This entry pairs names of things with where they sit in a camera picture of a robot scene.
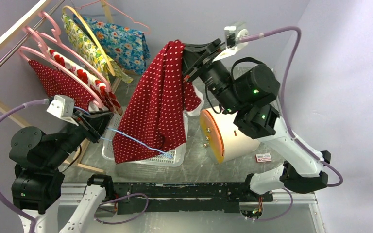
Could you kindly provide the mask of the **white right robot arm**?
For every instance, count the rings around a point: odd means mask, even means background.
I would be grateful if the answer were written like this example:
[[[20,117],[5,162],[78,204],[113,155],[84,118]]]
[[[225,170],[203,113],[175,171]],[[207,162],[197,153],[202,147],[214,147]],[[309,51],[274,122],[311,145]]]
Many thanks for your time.
[[[315,151],[296,143],[284,117],[273,107],[280,83],[263,62],[245,57],[240,63],[254,66],[234,77],[216,57],[225,51],[219,39],[207,44],[185,44],[182,72],[186,81],[200,78],[223,108],[223,114],[234,114],[234,124],[246,136],[257,139],[279,153],[285,160],[278,167],[250,174],[243,187],[246,200],[254,201],[261,194],[280,188],[305,194],[328,187],[324,166],[330,162],[328,151]]]

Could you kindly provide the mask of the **blue wire hanger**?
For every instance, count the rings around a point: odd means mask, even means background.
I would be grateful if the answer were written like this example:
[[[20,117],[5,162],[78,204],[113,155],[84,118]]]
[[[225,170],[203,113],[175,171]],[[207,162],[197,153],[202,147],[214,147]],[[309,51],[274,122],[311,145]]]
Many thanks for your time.
[[[92,116],[93,117],[95,115],[95,112],[89,112],[89,111],[87,111],[87,110],[85,110],[83,108],[80,108],[80,107],[74,106],[74,109],[76,109],[77,111],[82,112],[83,114],[85,114],[87,116]],[[165,156],[168,159],[173,159],[174,158],[173,155],[171,155],[170,153],[161,151],[159,149],[152,148],[152,147],[148,146],[147,144],[145,144],[144,142],[142,142],[142,141],[140,141],[140,140],[138,140],[136,138],[133,138],[132,136],[130,136],[130,135],[126,134],[126,133],[123,133],[123,132],[121,132],[121,131],[119,131],[117,129],[113,129],[111,127],[107,127],[106,129],[109,130],[109,131],[113,131],[115,133],[119,133],[119,134],[121,134],[121,135],[123,135],[123,136],[125,136],[125,137],[127,137],[127,138],[129,138],[129,139],[131,139],[131,140],[133,140],[133,141],[141,144],[142,146],[148,148],[149,150],[157,151],[157,152],[160,153],[160,155],[163,155],[163,156]]]

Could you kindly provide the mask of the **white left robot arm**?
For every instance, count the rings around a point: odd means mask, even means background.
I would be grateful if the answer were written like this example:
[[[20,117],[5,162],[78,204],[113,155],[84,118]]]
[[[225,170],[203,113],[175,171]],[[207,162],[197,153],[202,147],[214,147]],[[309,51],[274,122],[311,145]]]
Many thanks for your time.
[[[86,139],[97,143],[112,117],[112,113],[105,111],[87,114],[74,110],[72,122],[57,133],[28,126],[14,134],[9,158],[16,164],[16,178],[11,191],[26,233],[49,233],[56,229],[55,215],[65,178],[59,166]]]

